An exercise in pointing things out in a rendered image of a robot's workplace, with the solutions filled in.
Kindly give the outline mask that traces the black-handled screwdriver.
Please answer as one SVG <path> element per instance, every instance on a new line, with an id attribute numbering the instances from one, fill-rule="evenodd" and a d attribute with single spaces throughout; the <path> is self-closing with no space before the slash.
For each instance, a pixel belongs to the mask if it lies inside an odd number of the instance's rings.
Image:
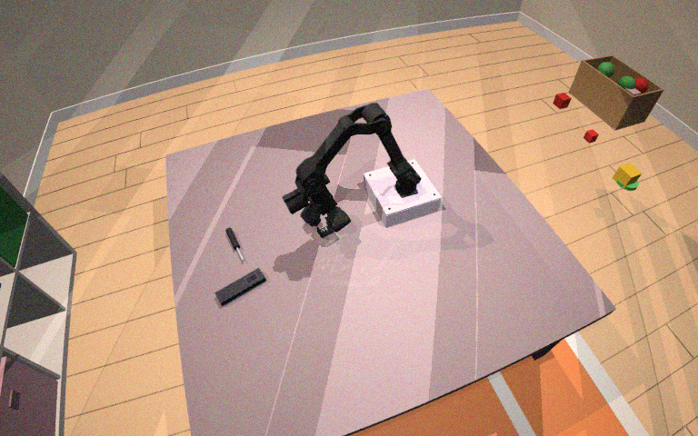
<path id="1" fill-rule="evenodd" d="M 236 240 L 236 237 L 234 235 L 232 228 L 227 228 L 225 231 L 226 231 L 227 236 L 230 239 L 234 249 L 238 250 L 240 248 L 240 245 L 239 245 L 238 241 Z M 241 260 L 243 261 L 244 259 L 243 259 L 242 255 L 240 254 L 239 250 L 238 250 L 238 253 L 240 255 Z"/>

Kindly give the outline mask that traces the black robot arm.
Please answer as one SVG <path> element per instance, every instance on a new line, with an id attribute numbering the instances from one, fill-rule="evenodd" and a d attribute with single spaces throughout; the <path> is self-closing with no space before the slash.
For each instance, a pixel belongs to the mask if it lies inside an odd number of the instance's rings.
<path id="1" fill-rule="evenodd" d="M 366 123 L 355 123 L 361 118 Z M 387 164 L 397 178 L 396 191 L 402 198 L 417 194 L 416 184 L 420 183 L 422 177 L 403 157 L 391 128 L 390 117 L 377 103 L 357 107 L 341 117 L 315 154 L 296 167 L 294 182 L 298 189 L 283 196 L 290 214 L 304 208 L 300 216 L 306 223 L 313 227 L 321 222 L 320 215 L 324 216 L 326 212 L 315 206 L 314 202 L 320 203 L 328 197 L 329 191 L 325 185 L 330 180 L 325 173 L 326 167 L 349 138 L 356 134 L 376 133 L 391 158 Z"/>

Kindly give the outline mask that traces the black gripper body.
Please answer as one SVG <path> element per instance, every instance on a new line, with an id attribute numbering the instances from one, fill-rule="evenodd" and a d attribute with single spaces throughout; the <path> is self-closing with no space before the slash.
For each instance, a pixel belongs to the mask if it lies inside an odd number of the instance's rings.
<path id="1" fill-rule="evenodd" d="M 330 192 L 328 194 L 328 197 L 324 201 L 320 203 L 314 203 L 318 208 L 321 208 L 329 216 L 330 219 L 328 223 L 335 232 L 339 232 L 341 229 L 343 229 L 347 224 L 351 222 L 350 217 L 345 213 L 345 211 L 341 211 L 336 206 L 337 202 L 334 200 L 334 197 L 331 195 Z"/>

